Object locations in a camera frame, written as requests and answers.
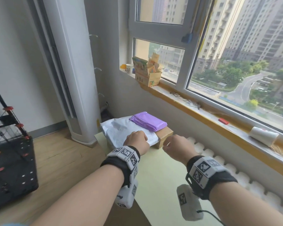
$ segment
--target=wooden floor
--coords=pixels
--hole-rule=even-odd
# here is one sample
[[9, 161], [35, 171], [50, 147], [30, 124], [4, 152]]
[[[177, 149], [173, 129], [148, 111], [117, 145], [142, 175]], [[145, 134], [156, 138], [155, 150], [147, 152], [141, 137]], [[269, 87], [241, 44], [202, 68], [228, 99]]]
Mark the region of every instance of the wooden floor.
[[[105, 159], [99, 144], [89, 148], [71, 140], [68, 129], [34, 140], [39, 188], [0, 209], [0, 225], [29, 224]], [[113, 205], [105, 226], [150, 225], [135, 202], [131, 209]]]

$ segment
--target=purple package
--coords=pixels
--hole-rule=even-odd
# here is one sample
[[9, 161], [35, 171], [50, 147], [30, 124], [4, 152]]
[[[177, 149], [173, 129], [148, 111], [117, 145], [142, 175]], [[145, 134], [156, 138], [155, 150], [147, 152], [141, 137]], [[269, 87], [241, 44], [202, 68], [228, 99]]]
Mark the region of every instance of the purple package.
[[152, 132], [157, 132], [167, 126], [166, 122], [148, 114], [147, 112], [135, 114], [129, 118], [129, 120]]

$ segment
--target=red object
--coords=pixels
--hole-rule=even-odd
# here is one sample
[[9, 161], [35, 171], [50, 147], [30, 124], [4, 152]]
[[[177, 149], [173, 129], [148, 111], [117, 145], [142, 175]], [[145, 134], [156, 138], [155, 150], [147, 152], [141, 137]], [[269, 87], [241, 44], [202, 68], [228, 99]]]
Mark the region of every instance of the red object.
[[3, 110], [5, 110], [5, 111], [11, 111], [13, 109], [14, 108], [12, 106], [7, 106], [7, 107], [3, 108]]
[[225, 125], [228, 125], [229, 122], [223, 118], [219, 118], [218, 121], [220, 121], [221, 123], [225, 124]]

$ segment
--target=small table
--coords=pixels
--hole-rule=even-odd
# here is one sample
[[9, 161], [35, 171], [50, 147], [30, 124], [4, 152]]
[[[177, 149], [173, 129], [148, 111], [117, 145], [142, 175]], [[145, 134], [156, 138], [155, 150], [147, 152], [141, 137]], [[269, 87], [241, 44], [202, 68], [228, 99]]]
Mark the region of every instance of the small table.
[[[99, 145], [106, 155], [110, 152], [107, 140], [103, 133], [95, 135]], [[176, 189], [185, 180], [186, 168], [173, 160], [162, 148], [150, 148], [147, 154], [141, 157], [137, 180], [139, 186], [135, 200], [152, 226], [220, 226], [220, 223], [210, 214], [204, 213], [203, 220], [185, 221], [181, 215]], [[208, 210], [217, 216], [209, 201], [200, 199], [202, 209]]]

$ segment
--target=shopping cart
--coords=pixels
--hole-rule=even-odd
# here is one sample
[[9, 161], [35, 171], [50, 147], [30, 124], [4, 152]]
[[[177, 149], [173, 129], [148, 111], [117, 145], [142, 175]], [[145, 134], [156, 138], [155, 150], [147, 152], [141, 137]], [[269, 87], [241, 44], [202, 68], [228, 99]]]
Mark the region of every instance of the shopping cart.
[[38, 188], [33, 139], [0, 95], [0, 207]]

